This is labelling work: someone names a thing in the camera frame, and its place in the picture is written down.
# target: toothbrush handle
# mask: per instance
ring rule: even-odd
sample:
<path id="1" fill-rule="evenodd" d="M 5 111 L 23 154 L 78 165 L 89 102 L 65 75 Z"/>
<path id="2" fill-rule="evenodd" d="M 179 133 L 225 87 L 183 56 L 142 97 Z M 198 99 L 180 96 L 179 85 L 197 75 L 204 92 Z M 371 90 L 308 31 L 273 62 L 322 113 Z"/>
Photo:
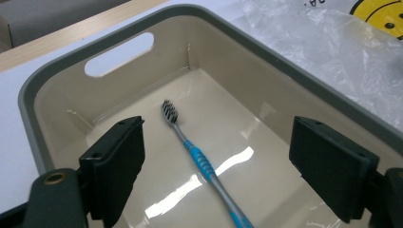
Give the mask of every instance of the toothbrush handle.
<path id="1" fill-rule="evenodd" d="M 222 186 L 219 178 L 214 172 L 213 167 L 210 164 L 210 161 L 204 156 L 202 151 L 193 145 L 189 140 L 186 140 L 183 143 L 184 147 L 190 152 L 193 161 L 199 167 L 204 177 L 213 184 L 217 192 L 219 193 L 222 200 L 225 202 L 226 207 L 229 211 L 231 219 L 237 225 L 237 228 L 253 228 L 252 223 L 249 219 L 243 214 L 243 212 L 239 209 L 237 204 L 231 199 L 228 193 L 225 191 Z"/>

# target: black bristles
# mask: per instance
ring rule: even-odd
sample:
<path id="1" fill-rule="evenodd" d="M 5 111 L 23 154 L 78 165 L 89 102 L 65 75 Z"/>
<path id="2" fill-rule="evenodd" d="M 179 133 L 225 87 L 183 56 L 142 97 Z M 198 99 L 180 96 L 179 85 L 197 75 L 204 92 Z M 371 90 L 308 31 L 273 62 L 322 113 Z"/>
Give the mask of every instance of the black bristles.
<path id="1" fill-rule="evenodd" d="M 174 124 L 178 120 L 178 111 L 175 109 L 175 106 L 169 100 L 163 101 L 161 110 L 163 111 L 165 118 L 171 123 Z"/>

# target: toothbrush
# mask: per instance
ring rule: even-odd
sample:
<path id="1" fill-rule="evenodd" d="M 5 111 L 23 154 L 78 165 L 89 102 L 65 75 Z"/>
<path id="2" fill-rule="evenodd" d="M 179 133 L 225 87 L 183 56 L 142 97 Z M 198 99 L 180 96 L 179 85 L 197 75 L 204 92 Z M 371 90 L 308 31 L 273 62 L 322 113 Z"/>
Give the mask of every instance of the toothbrush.
<path id="1" fill-rule="evenodd" d="M 207 179 L 207 181 L 211 182 L 217 192 L 219 193 L 222 200 L 225 202 L 226 208 L 229 211 L 231 219 L 235 222 L 238 228 L 252 228 L 253 225 L 249 221 L 249 219 L 242 213 L 240 208 L 237 204 L 231 199 L 228 193 L 225 191 L 224 187 L 221 185 L 219 178 L 216 175 L 213 167 L 210 164 L 210 161 L 204 156 L 202 151 L 193 145 L 181 132 L 177 125 L 178 120 L 178 111 L 176 110 L 175 106 L 169 101 L 164 100 L 163 104 L 161 105 L 161 112 L 165 120 L 169 123 L 171 127 L 174 128 L 175 132 L 177 133 L 178 137 L 183 142 L 184 148 L 189 151 L 190 155 L 192 156 L 193 161 L 199 167 L 202 175 Z"/>

